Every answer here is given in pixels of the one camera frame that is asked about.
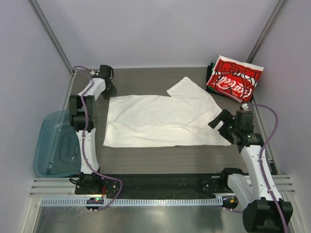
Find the white t-shirt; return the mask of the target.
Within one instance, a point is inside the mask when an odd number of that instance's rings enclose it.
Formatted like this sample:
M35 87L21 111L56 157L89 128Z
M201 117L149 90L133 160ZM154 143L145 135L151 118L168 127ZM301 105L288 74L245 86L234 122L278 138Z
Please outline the white t-shirt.
M208 124L221 112L211 94L184 77L167 96L128 95L109 101L103 145L112 148L230 146Z

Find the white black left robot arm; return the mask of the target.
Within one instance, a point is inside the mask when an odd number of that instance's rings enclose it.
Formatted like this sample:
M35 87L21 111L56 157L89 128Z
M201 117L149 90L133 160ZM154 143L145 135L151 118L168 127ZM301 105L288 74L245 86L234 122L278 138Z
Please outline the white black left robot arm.
M117 93L112 80L114 70L109 65L100 65L98 71L75 66L74 69L89 77L87 86L77 95L69 97L69 121L79 140L81 169L77 186L87 187L92 193L103 189L102 176L96 156L95 134L98 124L96 100L99 96L109 98Z

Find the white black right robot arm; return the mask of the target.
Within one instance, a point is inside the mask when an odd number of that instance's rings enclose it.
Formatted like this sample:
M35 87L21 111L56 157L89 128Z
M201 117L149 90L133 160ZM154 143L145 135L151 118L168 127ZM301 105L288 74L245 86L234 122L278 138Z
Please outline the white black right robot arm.
M249 233L286 233L293 214L290 202L278 191L264 155L265 144L259 133L254 133L253 113L239 109L235 115L223 109L208 125L218 129L220 136L238 147L248 169L250 182L240 169L225 168L219 186L233 191L243 208L242 221Z

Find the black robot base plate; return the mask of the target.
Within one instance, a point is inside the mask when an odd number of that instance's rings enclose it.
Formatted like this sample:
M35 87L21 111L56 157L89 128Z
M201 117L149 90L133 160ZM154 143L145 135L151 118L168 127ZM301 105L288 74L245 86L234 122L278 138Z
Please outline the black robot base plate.
M220 173L115 174L113 179L97 175L70 178L77 195L100 195L109 199L190 200L212 199L217 194L232 193Z

